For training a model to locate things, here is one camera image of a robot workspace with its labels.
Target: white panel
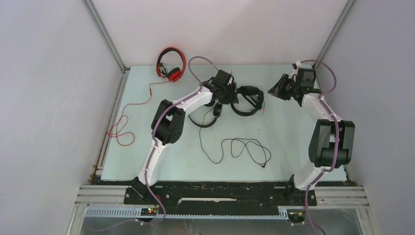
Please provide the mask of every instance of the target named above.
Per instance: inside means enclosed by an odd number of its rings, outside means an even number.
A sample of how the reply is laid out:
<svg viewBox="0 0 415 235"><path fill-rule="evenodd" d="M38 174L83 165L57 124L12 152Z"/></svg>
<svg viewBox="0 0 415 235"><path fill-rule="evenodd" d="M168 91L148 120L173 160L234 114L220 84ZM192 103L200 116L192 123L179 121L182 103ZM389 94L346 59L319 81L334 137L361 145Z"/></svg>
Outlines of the white panel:
<svg viewBox="0 0 415 235"><path fill-rule="evenodd" d="M0 1L0 55L0 234L64 234L119 68L81 0Z"/></svg>
<svg viewBox="0 0 415 235"><path fill-rule="evenodd" d="M346 0L95 0L124 63L175 46L217 64L316 58ZM167 60L179 64L178 57Z"/></svg>
<svg viewBox="0 0 415 235"><path fill-rule="evenodd" d="M414 234L415 1L357 1L325 62L328 95L356 124L352 179L365 187L380 234ZM331 74L321 70L323 87Z"/></svg>

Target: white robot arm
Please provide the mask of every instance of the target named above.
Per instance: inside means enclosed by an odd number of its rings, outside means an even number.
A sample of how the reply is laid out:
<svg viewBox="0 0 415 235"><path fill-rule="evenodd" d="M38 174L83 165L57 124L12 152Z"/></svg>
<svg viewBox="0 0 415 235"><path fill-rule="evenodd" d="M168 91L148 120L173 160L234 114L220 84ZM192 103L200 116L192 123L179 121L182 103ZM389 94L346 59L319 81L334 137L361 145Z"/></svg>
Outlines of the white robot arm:
<svg viewBox="0 0 415 235"><path fill-rule="evenodd" d="M161 153L182 135L185 116L216 100L220 103L217 112L221 112L222 104L235 102L235 90L236 83L233 81L231 72L219 70L215 77L203 82L202 87L198 87L185 97L172 102L163 100L151 125L151 128L156 130L153 131L150 152L146 164L138 175L138 180L143 185L148 184L149 186L157 182L159 165L162 161Z"/></svg>
<svg viewBox="0 0 415 235"><path fill-rule="evenodd" d="M310 161L290 179L293 188L312 190L323 174L350 162L355 126L335 114L321 91L314 88L314 69L301 68L299 61L293 68L294 72L284 74L268 93L282 100L294 98L316 124L308 148Z"/></svg>
<svg viewBox="0 0 415 235"><path fill-rule="evenodd" d="M195 111L197 108L210 103L210 101L212 100L213 93L210 91L209 88L203 86L200 91L198 90L199 89L195 90L194 92L186 95L185 97L181 99L173 101L172 103L174 104L174 103L180 102L180 104L176 106L177 110L181 109L184 112L185 116L189 115L191 112ZM188 98L194 93L196 93L196 95L186 100L186 98ZM172 143L176 142L177 139L180 137L180 135L181 135L181 130L180 132L176 132L174 136L172 137L172 140L166 144L162 144L163 141L158 139L157 136L156 136L156 140L152 140L150 152L148 153L148 157L146 159L146 162L149 160L150 162L148 164L148 167L146 165L143 166L140 174L138 175L139 180L143 184L145 184L145 172L146 171L147 171L148 184L153 185L157 182L158 176L159 176L159 165L160 165L160 162L162 161L161 153L163 152L165 148L169 147Z"/></svg>

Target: headphone headband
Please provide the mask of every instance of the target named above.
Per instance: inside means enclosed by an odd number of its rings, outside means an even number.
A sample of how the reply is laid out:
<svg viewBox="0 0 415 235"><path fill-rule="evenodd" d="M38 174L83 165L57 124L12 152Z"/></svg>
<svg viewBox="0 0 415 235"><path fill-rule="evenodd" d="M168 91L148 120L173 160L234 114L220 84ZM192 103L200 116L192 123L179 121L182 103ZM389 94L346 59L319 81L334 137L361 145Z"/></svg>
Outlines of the headphone headband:
<svg viewBox="0 0 415 235"><path fill-rule="evenodd" d="M189 119L190 119L190 121L193 123L193 124L195 124L196 126L198 126L198 127L200 127L200 128L208 128L208 127L211 127L211 126L213 126L215 123L216 123L216 121L218 120L218 118L220 117L220 115L221 115L221 113L222 113L222 104L220 104L220 103L217 103L216 105L215 105L215 107L213 108L213 116L215 117L214 119L213 119L213 121L211 122L211 123L209 123L209 124L205 124L205 125L202 125L202 124L198 124L198 123L196 123L190 116L189 116Z"/></svg>
<svg viewBox="0 0 415 235"><path fill-rule="evenodd" d="M172 71L167 72L166 67L164 66L163 63L161 63L161 58L165 54L171 51L177 52L180 55L180 58L182 59L182 62L183 62L183 68L181 70L180 68L174 68ZM156 72L159 77L167 77L170 81L176 82L179 80L179 78L183 76L185 70L186 70L186 57L184 56L181 50L175 47L168 47L160 53L157 59L157 64L156 64Z"/></svg>
<svg viewBox="0 0 415 235"><path fill-rule="evenodd" d="M258 110L262 109L262 103L264 102L264 92L261 91L258 87L253 86L242 86L236 89L236 95L241 94L255 109L250 112L242 112L235 108L233 103L231 103L232 110L243 117L249 117L254 115ZM258 98L254 100L253 95L258 95Z"/></svg>

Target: purple cable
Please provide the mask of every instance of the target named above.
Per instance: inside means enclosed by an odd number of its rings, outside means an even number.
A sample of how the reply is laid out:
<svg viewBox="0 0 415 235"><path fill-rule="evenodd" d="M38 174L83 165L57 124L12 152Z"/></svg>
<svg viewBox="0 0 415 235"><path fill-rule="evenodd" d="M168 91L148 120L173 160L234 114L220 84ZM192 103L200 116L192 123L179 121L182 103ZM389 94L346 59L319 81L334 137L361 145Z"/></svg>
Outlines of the purple cable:
<svg viewBox="0 0 415 235"><path fill-rule="evenodd" d="M337 86L337 78L336 75L334 74L333 70L324 62L320 61L320 60L303 60L301 61L301 63L306 63L306 62L315 62L315 63L319 63L321 65L323 65L324 67L326 67L331 75L333 76L334 79L334 85L333 88L331 88L329 91L323 92L319 95L319 102L322 104L322 106L327 110L327 112L329 113L329 115L333 118L334 120L334 127L336 129L336 134L335 134L335 142L334 142L334 154L333 154L333 162L331 164L331 168L329 170L323 170L322 173L320 173L308 186L307 189L305 190L305 211L308 213L308 220L310 221L309 224L311 225L311 227L313 228L314 232L316 234L318 234L316 227L318 227L323 234L325 234L325 232L316 224L313 224L313 222L311 221L311 216L310 216L310 211L308 210L308 192L311 188L311 186L313 184L315 184L318 180L320 180L321 177L323 177L324 172L332 172L336 166L336 162L337 162L337 152L338 152L338 148L339 148L339 142L340 142L340 130L339 130L339 124L337 123L337 119L334 116L334 113L331 111L331 109L326 105L326 103L323 102L323 97L325 94L328 94L330 92L332 92L336 86Z"/></svg>
<svg viewBox="0 0 415 235"><path fill-rule="evenodd" d="M289 222L290 224L292 224L293 226L310 224L309 222L304 222L304 223L293 223L293 222L291 222L291 220L290 220L290 219L288 219L288 222ZM327 235L327 234L325 233L325 231L324 231L324 230L323 230L320 226L318 226L317 224L315 224L315 226L316 226L318 229L320 229L320 231L321 231L324 235Z"/></svg>
<svg viewBox="0 0 415 235"><path fill-rule="evenodd" d="M154 125L154 128L153 128L153 132L152 132L152 134L151 134L151 136L152 136L152 138L153 138L153 140L156 142L155 143L155 145L154 145L154 147L153 147L153 149L151 150L151 153L150 153L150 157L148 158L148 160L147 160L147 163L146 163L146 165L145 165L145 168L146 168L146 171L145 171L145 173L144 173L144 178L145 178L145 185L147 186L147 189L148 189L148 191L150 192L150 194L154 197L154 199L158 202L158 204L160 205L160 207L161 207L161 209L163 210L163 218L161 219L161 220L159 220L159 221L156 221L156 222L144 222L144 221L140 221L141 223L143 223L143 224L151 224L151 225L153 225L153 224L158 224L158 223L160 223L160 222L162 222L164 219L166 219L166 216L167 216L167 213L166 213L166 208L164 207L164 205L163 205L163 203L161 203L161 201L158 199L158 197L155 195L155 193L151 190L151 188L150 188L150 185L148 184L148 179L147 179L147 169L148 169L148 166L150 165L150 162L151 162L151 159L153 158L153 154L154 154L154 151L156 150L156 147L157 147L157 144L158 144L158 142L157 142L157 139L156 139L156 130L157 130L157 128L158 128L158 126L160 125L160 122L161 122L161 120L163 119L163 117L167 114L167 112L170 110L170 109L172 109L173 107L176 107L177 105L179 105L180 103L182 103L182 102L186 102L187 100L189 100L190 98L192 98L192 97L194 97L195 95L197 95L197 93L199 92L199 91L201 91L202 90L202 87L203 87L203 85L202 85L202 82L201 82L201 80L196 76L196 74L193 72L193 70L192 70L192 68L191 68L191 66L190 66L190 62L193 60L193 59L197 59L197 58L201 58L201 59L204 59L204 60L206 60L206 61L208 61L212 66L214 66L215 67L215 69L216 70L219 70L215 65L214 65L214 63L213 62L211 62L209 59L207 59L207 58L205 58L205 57L203 57L203 56L194 56L194 57L192 57L190 60L189 60L189 62L188 62L188 64L189 64L189 71L190 71L190 73L196 78L196 80L199 82L199 89L197 90L197 91L195 91L194 93L192 93L191 95L189 95L188 97L186 97L186 98L184 98L183 100L181 100L181 101L179 101L179 102L177 102L177 103L174 103L174 104L172 104L172 105L170 105L161 115L160 115L160 118L157 120L157 122L156 122L156 125ZM118 225L120 225L120 224L123 224L123 223L127 223L127 222L133 222L133 221L135 221L135 219L127 219L127 220L124 220L124 221L121 221L121 222L119 222L119 223L117 223L117 224L114 224L114 225L112 225L112 226L110 226L110 227L107 227L107 228L105 228L105 229L93 229L93 228L90 228L87 224L85 224L86 225L86 227L89 229L89 230L91 230L91 231L94 231L94 232L103 232L103 231L106 231L106 230L109 230L109 229L112 229L112 228L114 228L114 227L116 227L116 226L118 226Z"/></svg>

